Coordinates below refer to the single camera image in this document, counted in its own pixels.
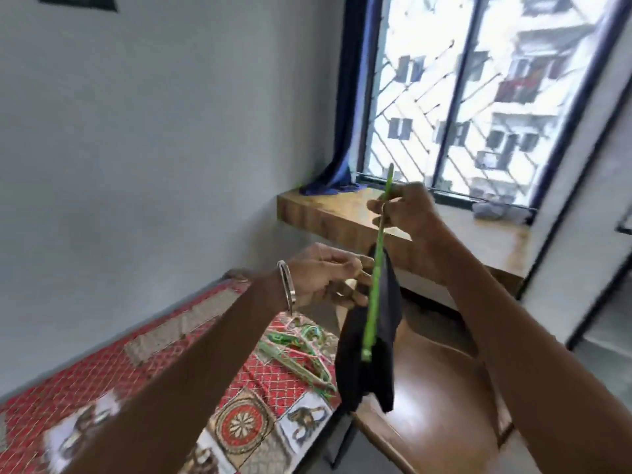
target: person's right arm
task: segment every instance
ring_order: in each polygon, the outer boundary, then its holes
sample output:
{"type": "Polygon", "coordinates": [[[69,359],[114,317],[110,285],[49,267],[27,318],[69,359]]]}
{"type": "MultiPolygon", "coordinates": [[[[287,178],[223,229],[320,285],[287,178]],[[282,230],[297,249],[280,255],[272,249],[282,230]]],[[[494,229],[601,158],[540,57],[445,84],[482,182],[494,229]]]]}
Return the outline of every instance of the person's right arm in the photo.
{"type": "Polygon", "coordinates": [[[423,185],[393,186],[390,198],[388,222],[434,265],[541,472],[632,473],[632,414],[463,246],[423,185]]]}

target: blue curtain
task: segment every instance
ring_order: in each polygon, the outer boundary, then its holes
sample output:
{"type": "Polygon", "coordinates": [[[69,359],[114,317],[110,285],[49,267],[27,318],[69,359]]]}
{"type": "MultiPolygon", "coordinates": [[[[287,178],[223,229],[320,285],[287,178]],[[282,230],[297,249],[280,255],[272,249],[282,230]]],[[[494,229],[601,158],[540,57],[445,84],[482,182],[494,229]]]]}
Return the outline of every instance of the blue curtain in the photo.
{"type": "Polygon", "coordinates": [[[365,186],[352,182],[349,156],[358,150],[365,112],[365,90],[371,58],[370,40],[379,30],[382,0],[346,0],[340,51],[334,158],[313,182],[301,188],[303,195],[335,195],[365,186]]]}

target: bracelet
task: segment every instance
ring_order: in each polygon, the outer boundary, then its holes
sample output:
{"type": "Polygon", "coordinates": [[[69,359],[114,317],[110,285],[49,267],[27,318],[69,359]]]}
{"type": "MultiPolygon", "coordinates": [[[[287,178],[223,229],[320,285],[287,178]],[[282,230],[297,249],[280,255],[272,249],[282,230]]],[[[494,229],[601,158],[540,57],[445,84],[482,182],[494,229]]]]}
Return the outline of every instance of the bracelet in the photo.
{"type": "Polygon", "coordinates": [[[294,306],[296,305],[296,291],[294,290],[292,276],[289,273],[288,264],[285,261],[279,261],[277,266],[279,267],[281,281],[283,281],[285,298],[288,300],[288,311],[290,316],[292,316],[292,314],[294,314],[294,306]]]}

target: folded black cloth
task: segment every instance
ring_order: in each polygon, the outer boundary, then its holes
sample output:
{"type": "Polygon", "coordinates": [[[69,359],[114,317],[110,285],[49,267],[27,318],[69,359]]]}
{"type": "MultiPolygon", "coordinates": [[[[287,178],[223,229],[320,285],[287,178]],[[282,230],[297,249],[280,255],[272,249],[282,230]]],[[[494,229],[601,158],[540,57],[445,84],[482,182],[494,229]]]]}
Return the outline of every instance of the folded black cloth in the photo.
{"type": "MultiPolygon", "coordinates": [[[[375,245],[368,252],[374,256],[375,245]]],[[[358,285],[368,294],[368,287],[358,285]]],[[[377,340],[370,363],[362,362],[362,338],[368,308],[356,306],[347,313],[336,351],[336,381],[344,410],[355,411],[362,397],[373,392],[383,412],[393,409],[393,342],[401,321],[401,292],[391,259],[384,250],[380,277],[380,309],[377,321],[377,340]]]]}

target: brown chair seat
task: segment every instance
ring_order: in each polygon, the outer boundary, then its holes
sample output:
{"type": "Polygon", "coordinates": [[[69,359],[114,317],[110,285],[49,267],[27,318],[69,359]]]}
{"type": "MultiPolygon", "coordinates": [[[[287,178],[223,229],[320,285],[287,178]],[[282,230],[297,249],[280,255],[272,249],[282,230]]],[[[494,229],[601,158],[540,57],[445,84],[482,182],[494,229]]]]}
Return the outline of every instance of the brown chair seat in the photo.
{"type": "Polygon", "coordinates": [[[482,364],[416,334],[402,320],[394,345],[394,409],[366,397],[353,418],[409,474],[484,472],[497,449],[494,391],[482,364]]]}

